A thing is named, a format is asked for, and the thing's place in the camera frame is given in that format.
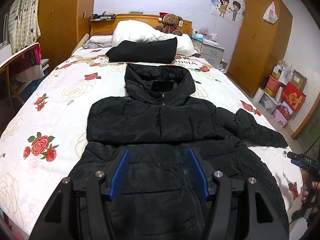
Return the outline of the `black puffer jacket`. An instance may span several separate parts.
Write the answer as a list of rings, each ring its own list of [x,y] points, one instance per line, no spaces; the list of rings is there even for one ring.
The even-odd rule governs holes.
[[[247,147],[285,148],[284,137],[239,109],[232,113],[193,97],[194,80],[180,66],[128,64],[126,97],[94,103],[87,119],[87,146],[70,172],[86,179],[130,151],[120,195],[108,205],[117,239],[199,239],[209,206],[191,186],[187,150],[227,176],[256,178],[268,193],[285,230],[289,220],[277,182]]]

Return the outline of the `pink storage box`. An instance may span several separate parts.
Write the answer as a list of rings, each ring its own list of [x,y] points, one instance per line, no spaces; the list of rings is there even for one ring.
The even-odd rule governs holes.
[[[282,113],[279,111],[279,109],[276,109],[272,114],[274,120],[276,123],[281,127],[285,128],[288,124],[288,120],[282,115]]]

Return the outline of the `red gift box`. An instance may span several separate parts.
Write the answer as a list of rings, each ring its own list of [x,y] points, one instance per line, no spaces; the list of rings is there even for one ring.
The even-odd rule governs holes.
[[[285,86],[281,98],[294,112],[298,112],[305,101],[305,95],[291,82],[288,82]]]

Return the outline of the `white floral bed quilt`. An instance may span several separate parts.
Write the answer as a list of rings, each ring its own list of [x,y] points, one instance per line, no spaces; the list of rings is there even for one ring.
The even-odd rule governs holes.
[[[29,238],[29,235],[59,178],[69,174],[80,160],[85,146],[89,109],[108,96],[125,96],[126,63],[109,63],[109,48],[79,48],[58,65],[31,94],[1,135],[1,209]],[[173,64],[190,70],[195,80],[198,99],[206,99],[217,107],[236,113],[243,109],[257,123],[274,129],[265,115],[219,70],[201,57],[177,55]],[[45,154],[31,152],[31,139],[36,149],[57,146]],[[300,169],[290,163],[284,151],[291,148],[249,146],[275,177],[281,190],[288,217],[300,193],[303,178]]]

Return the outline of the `grey bedside drawer cabinet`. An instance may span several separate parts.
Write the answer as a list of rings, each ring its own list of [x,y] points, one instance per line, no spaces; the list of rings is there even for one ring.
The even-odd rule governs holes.
[[[218,67],[225,52],[224,48],[217,47],[212,44],[207,44],[202,41],[191,39],[198,46],[201,56],[212,66]]]

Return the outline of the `folded black garment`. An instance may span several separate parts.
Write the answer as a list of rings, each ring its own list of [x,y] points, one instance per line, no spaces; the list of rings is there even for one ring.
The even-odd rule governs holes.
[[[123,41],[107,53],[110,62],[146,62],[170,64],[176,56],[177,38],[138,43]]]

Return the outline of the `right wooden wardrobe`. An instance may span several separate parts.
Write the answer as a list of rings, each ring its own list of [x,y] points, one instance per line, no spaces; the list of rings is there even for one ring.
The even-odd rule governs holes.
[[[266,22],[263,15],[274,1],[278,20]],[[227,70],[227,76],[249,97],[271,75],[285,56],[293,16],[282,0],[247,0],[246,10]]]

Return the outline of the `wooden wardrobe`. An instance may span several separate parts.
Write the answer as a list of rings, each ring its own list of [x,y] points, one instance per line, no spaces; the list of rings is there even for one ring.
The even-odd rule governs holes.
[[[278,20],[266,22],[263,15],[274,1]],[[282,0],[247,0],[246,10],[227,70],[227,76],[249,97],[271,75],[285,56],[293,16]]]
[[[49,59],[48,72],[67,60],[89,33],[94,0],[39,0],[41,55]]]

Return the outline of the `white pillow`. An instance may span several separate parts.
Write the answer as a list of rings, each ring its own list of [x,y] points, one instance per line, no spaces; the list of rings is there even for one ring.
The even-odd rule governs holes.
[[[165,34],[146,23],[134,20],[120,21],[117,24],[112,35],[112,46],[116,47],[123,41],[148,43],[172,38],[177,38],[177,55],[191,56],[196,53],[193,42],[187,34],[182,36]]]

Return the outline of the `brown teddy bear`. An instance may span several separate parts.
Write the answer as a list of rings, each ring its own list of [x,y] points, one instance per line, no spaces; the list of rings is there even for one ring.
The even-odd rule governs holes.
[[[160,12],[158,21],[160,24],[155,27],[156,30],[159,30],[165,34],[174,34],[177,36],[183,35],[183,31],[181,29],[181,23],[183,23],[183,21],[180,16],[166,12]]]

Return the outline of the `wooden chair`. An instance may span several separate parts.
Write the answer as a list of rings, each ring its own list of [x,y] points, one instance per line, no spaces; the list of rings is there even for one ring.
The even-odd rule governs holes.
[[[1,63],[1,74],[2,73],[5,75],[10,106],[14,108],[12,95],[23,105],[24,101],[20,98],[10,80],[13,79],[22,83],[28,83],[44,77],[39,42],[23,48]]]

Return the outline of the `white plastic bag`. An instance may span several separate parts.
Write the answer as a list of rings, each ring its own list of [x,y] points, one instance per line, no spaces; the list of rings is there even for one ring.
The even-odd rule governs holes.
[[[263,15],[263,19],[271,24],[275,24],[278,20],[278,16],[276,14],[276,6],[274,1],[268,6],[267,10]]]

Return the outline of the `floral curtain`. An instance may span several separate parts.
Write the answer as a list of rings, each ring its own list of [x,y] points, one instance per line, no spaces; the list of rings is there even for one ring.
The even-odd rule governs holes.
[[[10,8],[8,30],[15,54],[35,43],[41,36],[38,20],[39,0],[15,0]]]

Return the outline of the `left wooden wardrobe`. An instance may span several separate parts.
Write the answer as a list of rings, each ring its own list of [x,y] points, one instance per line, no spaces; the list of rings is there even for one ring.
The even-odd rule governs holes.
[[[49,59],[48,72],[67,60],[89,33],[94,0],[39,0],[41,55]]]

